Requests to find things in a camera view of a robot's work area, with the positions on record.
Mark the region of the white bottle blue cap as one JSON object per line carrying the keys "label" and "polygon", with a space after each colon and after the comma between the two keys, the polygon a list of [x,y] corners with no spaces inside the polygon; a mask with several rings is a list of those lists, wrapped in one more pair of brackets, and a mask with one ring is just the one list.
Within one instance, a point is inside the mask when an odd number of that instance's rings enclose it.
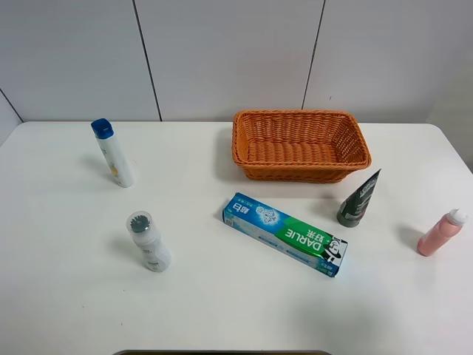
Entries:
{"label": "white bottle blue cap", "polygon": [[134,178],[111,123],[100,118],[91,123],[92,131],[117,185],[128,188]]}

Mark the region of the pink bottle white cap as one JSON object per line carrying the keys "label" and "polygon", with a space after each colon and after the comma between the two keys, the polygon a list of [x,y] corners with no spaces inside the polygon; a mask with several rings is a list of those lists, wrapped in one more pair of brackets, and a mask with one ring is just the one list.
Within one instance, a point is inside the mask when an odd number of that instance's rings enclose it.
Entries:
{"label": "pink bottle white cap", "polygon": [[425,257],[434,254],[461,231],[468,219],[468,215],[460,209],[453,209],[446,213],[419,239],[417,244],[418,253]]}

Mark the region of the dark grey squeeze tube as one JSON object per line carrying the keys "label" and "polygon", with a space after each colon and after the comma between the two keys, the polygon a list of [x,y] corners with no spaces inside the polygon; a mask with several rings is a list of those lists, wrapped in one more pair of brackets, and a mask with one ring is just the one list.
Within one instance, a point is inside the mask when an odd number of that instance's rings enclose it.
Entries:
{"label": "dark grey squeeze tube", "polygon": [[363,218],[381,170],[374,173],[360,185],[340,206],[337,212],[338,222],[347,227],[356,227]]}

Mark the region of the blue green toothpaste box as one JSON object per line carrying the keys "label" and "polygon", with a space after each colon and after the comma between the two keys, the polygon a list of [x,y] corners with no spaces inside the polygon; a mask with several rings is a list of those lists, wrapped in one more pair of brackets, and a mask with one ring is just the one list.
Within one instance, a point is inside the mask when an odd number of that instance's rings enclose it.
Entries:
{"label": "blue green toothpaste box", "polygon": [[222,221],[328,277],[335,277],[348,247],[345,240],[237,192]]}

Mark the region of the orange wicker basket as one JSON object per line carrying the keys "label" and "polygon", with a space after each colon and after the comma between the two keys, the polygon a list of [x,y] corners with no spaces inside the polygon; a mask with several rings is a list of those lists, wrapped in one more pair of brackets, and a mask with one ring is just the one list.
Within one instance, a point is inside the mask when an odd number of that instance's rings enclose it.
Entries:
{"label": "orange wicker basket", "polygon": [[231,148],[251,180],[338,183],[372,163],[356,119],[336,110],[238,112]]}

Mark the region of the white bottle clear brush cap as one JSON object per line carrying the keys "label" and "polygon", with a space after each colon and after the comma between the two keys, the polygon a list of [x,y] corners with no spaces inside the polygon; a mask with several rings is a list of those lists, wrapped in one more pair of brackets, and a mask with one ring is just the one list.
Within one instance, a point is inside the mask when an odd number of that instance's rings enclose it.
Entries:
{"label": "white bottle clear brush cap", "polygon": [[153,272],[164,272],[171,264],[171,254],[163,244],[152,216],[145,211],[134,212],[127,219],[126,227],[143,253],[146,267]]}

